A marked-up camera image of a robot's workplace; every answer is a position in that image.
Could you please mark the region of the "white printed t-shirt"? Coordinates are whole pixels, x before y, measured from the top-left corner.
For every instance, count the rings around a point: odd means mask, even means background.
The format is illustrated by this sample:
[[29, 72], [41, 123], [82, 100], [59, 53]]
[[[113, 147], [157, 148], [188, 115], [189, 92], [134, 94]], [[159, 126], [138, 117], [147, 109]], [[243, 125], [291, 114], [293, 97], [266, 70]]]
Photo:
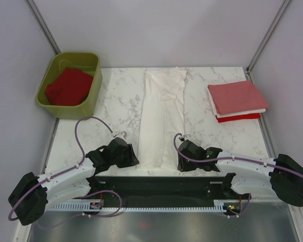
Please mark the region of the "white printed t-shirt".
[[176, 170], [174, 136], [184, 133], [184, 90], [187, 70], [176, 68], [145, 73], [145, 93], [137, 158], [140, 169]]

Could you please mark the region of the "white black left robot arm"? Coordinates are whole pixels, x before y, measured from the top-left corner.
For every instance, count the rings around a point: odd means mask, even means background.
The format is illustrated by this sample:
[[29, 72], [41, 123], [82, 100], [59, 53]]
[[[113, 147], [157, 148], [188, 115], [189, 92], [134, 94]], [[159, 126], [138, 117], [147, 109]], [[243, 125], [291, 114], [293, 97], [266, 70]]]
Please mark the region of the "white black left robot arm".
[[38, 176], [29, 172], [8, 197], [12, 206], [8, 219], [19, 220], [25, 226], [37, 221], [53, 206], [70, 199], [96, 198], [101, 191], [100, 185], [94, 181], [97, 174], [113, 165], [127, 168], [138, 164], [132, 145], [116, 137], [108, 145], [85, 153], [78, 163]]

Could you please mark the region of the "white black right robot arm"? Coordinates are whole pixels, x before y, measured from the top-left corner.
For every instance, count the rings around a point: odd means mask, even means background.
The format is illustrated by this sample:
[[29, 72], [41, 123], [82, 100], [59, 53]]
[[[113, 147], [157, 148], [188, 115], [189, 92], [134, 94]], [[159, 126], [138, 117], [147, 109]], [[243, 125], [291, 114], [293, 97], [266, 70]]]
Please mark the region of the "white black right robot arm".
[[275, 199], [303, 207], [303, 167], [290, 156], [255, 158], [217, 147], [206, 149], [190, 140], [174, 145], [180, 172], [197, 169], [216, 172], [208, 177], [205, 193], [210, 199]]

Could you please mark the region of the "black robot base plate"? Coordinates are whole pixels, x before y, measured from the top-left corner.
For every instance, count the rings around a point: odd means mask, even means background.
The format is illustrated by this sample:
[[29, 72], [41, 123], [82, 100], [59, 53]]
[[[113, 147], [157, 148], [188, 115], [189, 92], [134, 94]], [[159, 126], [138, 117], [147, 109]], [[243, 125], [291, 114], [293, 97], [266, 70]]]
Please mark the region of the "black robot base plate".
[[210, 207], [215, 200], [247, 200], [231, 189], [232, 177], [95, 176], [88, 178], [86, 198], [101, 198], [107, 207]]

